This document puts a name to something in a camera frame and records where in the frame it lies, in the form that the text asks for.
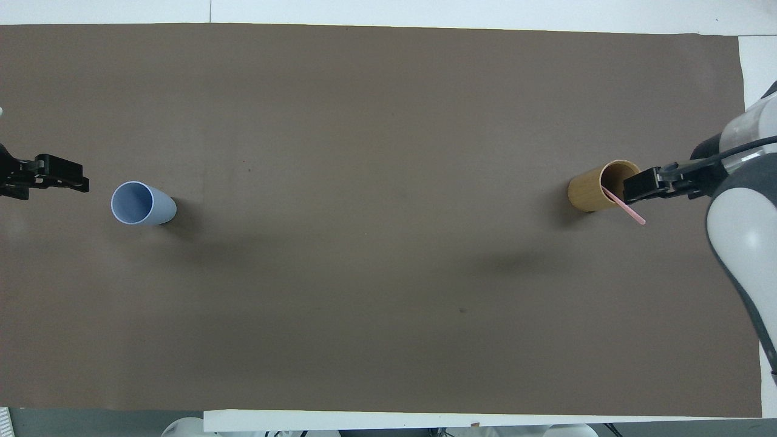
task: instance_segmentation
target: black cable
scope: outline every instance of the black cable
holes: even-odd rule
[[[726,150],[725,152],[718,153],[717,155],[712,155],[710,157],[700,159],[699,161],[696,161],[695,163],[682,168],[679,167],[677,163],[672,163],[668,166],[661,167],[661,169],[658,170],[658,174],[661,177],[672,179],[680,176],[683,173],[689,173],[707,166],[711,166],[712,164],[717,163],[722,159],[728,158],[729,156],[736,155],[737,153],[742,153],[746,150],[755,149],[756,147],[774,143],[777,143],[777,135],[746,142],[743,145],[738,145],[737,147],[733,147]]]
[[[615,437],[623,437],[623,434],[618,432],[618,429],[612,423],[605,423],[604,425],[615,435]]]

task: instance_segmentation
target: gray floor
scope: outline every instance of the gray floor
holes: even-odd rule
[[[159,437],[167,425],[185,417],[202,418],[202,411],[38,410],[11,408],[17,437]],[[591,425],[600,437],[612,434]],[[774,437],[777,419],[680,421],[617,424],[623,437]],[[348,431],[347,437],[402,437],[421,430]]]

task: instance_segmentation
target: wooden cup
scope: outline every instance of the wooden cup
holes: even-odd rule
[[[623,199],[623,180],[639,173],[639,167],[631,161],[616,159],[576,176],[566,189],[572,205],[585,212],[618,206],[607,197],[602,186]]]

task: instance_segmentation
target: blue cup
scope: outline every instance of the blue cup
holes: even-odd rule
[[[125,225],[161,225],[176,215],[176,203],[165,193],[136,180],[113,192],[110,210]]]

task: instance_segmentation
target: brown mat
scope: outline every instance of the brown mat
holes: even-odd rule
[[[13,26],[2,141],[92,192],[0,208],[0,404],[758,416],[707,201],[585,215],[567,181],[684,159],[737,39]],[[172,195],[122,225],[113,189]]]

